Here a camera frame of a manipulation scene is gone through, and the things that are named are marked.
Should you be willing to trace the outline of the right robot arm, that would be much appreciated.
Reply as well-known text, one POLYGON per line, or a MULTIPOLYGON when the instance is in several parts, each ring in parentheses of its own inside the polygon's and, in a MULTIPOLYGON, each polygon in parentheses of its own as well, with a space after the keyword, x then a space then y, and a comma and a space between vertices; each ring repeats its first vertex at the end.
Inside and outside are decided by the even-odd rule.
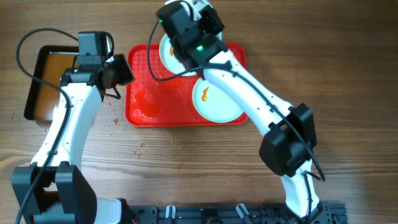
POLYGON ((263 136, 259 155, 280 176, 286 206, 305 223, 313 222, 320 199, 313 179, 325 175, 313 153, 317 145, 313 113, 305 104, 294 107, 256 80, 218 38, 224 25, 207 2, 167 1, 156 13, 185 72, 226 93, 250 117, 263 136))

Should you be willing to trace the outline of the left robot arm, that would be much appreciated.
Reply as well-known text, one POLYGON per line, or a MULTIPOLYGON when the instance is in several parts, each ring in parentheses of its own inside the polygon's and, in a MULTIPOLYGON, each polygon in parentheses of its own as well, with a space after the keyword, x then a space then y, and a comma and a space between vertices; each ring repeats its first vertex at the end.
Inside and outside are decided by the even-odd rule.
POLYGON ((31 163, 12 174, 17 223, 134 222, 125 199, 97 197, 81 173, 88 131, 107 90, 134 77, 111 34, 80 32, 76 41, 78 54, 55 86, 60 99, 47 137, 31 163))

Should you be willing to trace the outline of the orange green sponge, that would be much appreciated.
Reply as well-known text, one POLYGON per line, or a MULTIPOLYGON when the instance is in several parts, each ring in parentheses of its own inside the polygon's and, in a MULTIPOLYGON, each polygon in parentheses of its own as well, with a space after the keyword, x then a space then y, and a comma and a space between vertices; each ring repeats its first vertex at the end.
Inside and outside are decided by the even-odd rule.
POLYGON ((132 73, 122 73, 119 76, 119 85, 125 86, 132 83, 135 80, 134 75, 132 73))

